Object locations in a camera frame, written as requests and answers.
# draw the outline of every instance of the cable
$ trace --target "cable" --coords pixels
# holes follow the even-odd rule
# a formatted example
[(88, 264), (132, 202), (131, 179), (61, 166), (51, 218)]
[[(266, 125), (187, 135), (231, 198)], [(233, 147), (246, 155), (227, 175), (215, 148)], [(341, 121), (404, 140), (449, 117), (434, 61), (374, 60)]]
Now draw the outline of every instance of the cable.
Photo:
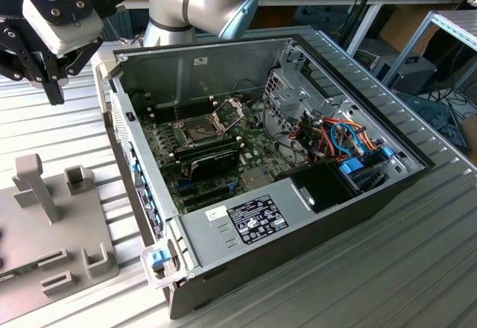
[(351, 31), (353, 30), (353, 28), (355, 27), (355, 24), (357, 23), (360, 15), (361, 15), (361, 12), (363, 11), (363, 9), (366, 7), (366, 4), (367, 4), (367, 1), (368, 0), (361, 0), (361, 3), (359, 4), (358, 6), (358, 10), (353, 13), (353, 15), (350, 17), (352, 20), (351, 20), (351, 23), (348, 25), (348, 26), (344, 26), (343, 27), (343, 36), (342, 38), (340, 39), (340, 43), (339, 45), (341, 47), (344, 47), (344, 44), (346, 43), (346, 41), (348, 40), (348, 37), (350, 36), (351, 34)]
[(249, 79), (249, 78), (241, 78), (240, 80), (238, 80), (238, 81), (236, 81), (236, 82), (234, 83), (234, 85), (233, 85), (233, 87), (232, 87), (232, 95), (236, 95), (236, 94), (235, 94), (235, 91), (236, 91), (236, 89), (237, 89), (237, 86), (238, 86), (240, 83), (242, 83), (242, 82), (248, 82), (248, 83), (250, 83), (251, 85), (255, 86), (256, 88), (259, 87), (259, 86), (257, 86), (256, 83), (253, 82), (251, 79)]
[[(352, 125), (354, 127), (357, 127), (358, 129), (363, 128), (361, 125), (359, 125), (355, 122), (352, 122), (352, 121), (348, 121), (348, 120), (340, 120), (340, 119), (336, 119), (336, 118), (326, 118), (324, 120), (325, 120), (325, 122), (329, 122), (329, 123), (332, 123), (332, 124), (346, 123), (346, 124)], [(371, 142), (371, 139), (367, 135), (366, 131), (364, 131), (363, 133), (360, 133), (359, 137), (363, 139), (365, 145), (368, 147), (368, 149), (370, 149), (370, 151), (375, 151), (377, 149), (377, 147), (373, 144), (373, 142)]]
[(455, 91), (455, 73), (454, 73), (454, 65), (455, 65), (455, 61), (457, 60), (457, 57), (459, 57), (459, 54), (461, 54), (462, 50), (464, 49), (465, 47), (465, 44), (462, 44), (461, 48), (459, 49), (459, 51), (457, 51), (457, 53), (455, 54), (454, 58), (452, 59), (452, 62), (451, 62), (451, 65), (450, 65), (450, 73), (451, 73), (451, 77), (452, 77), (452, 87), (451, 89), (448, 91), (448, 93), (446, 93), (442, 98), (439, 96), (439, 99), (436, 101), (436, 102), (440, 102), (442, 101), (443, 99), (449, 97), (449, 95)]
[(350, 20), (350, 17), (351, 15), (353, 14), (353, 11), (355, 10), (355, 6), (356, 6), (356, 3), (358, 2), (358, 0), (355, 0), (355, 2), (353, 3), (353, 6), (351, 7), (351, 11), (350, 13), (348, 13), (348, 16), (343, 24), (343, 28), (341, 29), (341, 33), (340, 33), (340, 38), (339, 38), (339, 43), (341, 44), (341, 39), (343, 38), (343, 31), (344, 29), (346, 28), (346, 24), (348, 23), (348, 21)]
[(344, 151), (346, 154), (348, 154), (350, 157), (353, 157), (353, 155), (351, 154), (350, 151), (348, 151), (346, 148), (343, 148), (341, 147), (337, 142), (336, 142), (336, 138), (335, 138), (335, 129), (336, 129), (336, 126), (337, 125), (340, 125), (342, 127), (345, 127), (346, 129), (348, 129), (351, 134), (353, 135), (355, 141), (356, 141), (356, 144), (360, 147), (360, 149), (364, 152), (364, 153), (367, 153), (369, 151), (369, 148), (368, 147), (365, 147), (365, 144), (361, 142), (361, 140), (358, 138), (358, 134), (356, 134), (356, 132), (354, 131), (354, 129), (347, 123), (336, 123), (334, 124), (332, 127), (331, 127), (331, 139), (333, 141), (333, 144), (335, 145), (336, 148), (340, 149), (341, 151)]

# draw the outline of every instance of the blue clip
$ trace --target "blue clip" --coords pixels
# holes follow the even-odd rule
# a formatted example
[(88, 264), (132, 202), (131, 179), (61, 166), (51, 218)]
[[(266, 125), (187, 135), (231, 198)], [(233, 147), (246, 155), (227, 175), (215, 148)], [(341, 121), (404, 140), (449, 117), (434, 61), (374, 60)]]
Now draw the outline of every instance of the blue clip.
[(354, 171), (357, 171), (359, 169), (363, 169), (364, 166), (363, 164), (359, 161), (358, 158), (352, 158), (345, 160), (344, 162), (341, 163), (341, 168), (344, 170), (346, 174), (351, 174)]
[(385, 153), (386, 157), (388, 158), (391, 158), (394, 155), (394, 151), (389, 147), (384, 147), (382, 151)]
[(164, 263), (166, 263), (172, 258), (167, 248), (160, 248), (159, 250), (153, 251), (151, 253), (151, 257), (152, 257), (151, 267), (155, 271), (161, 269)]

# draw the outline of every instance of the metal workbench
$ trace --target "metal workbench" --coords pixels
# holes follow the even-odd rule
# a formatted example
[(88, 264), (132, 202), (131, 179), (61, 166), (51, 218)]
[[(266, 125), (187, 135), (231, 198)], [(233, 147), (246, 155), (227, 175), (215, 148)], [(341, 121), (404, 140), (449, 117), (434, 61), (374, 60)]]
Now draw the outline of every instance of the metal workbench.
[(429, 176), (370, 221), (170, 321), (164, 295), (148, 288), (139, 263), (142, 242), (101, 122), (91, 68), (72, 79), (58, 107), (25, 82), (1, 80), (1, 187), (10, 185), (6, 160), (25, 152), (40, 154), (46, 174), (75, 164), (92, 168), (121, 268), (116, 278), (6, 327), (475, 326), (477, 169), (325, 35), (298, 27), (246, 36), (291, 33), (305, 37), (420, 146), (436, 164)]
[[(436, 25), (445, 30), (445, 32), (454, 36), (463, 44), (477, 51), (477, 10), (430, 11), (393, 63), (386, 76), (382, 79), (385, 86), (389, 85), (394, 75), (399, 71), (400, 66), (409, 57), (412, 49), (423, 38), (432, 25)], [(458, 89), (462, 86), (476, 69), (477, 61), (459, 78), (455, 84), (455, 88)]]

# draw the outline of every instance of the power supply label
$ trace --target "power supply label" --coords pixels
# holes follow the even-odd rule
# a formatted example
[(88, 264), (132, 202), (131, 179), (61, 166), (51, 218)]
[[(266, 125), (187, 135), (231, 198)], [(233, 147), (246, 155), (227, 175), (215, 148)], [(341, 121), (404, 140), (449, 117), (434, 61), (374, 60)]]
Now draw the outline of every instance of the power supply label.
[(227, 214), (247, 245), (288, 227), (270, 195), (227, 209)]

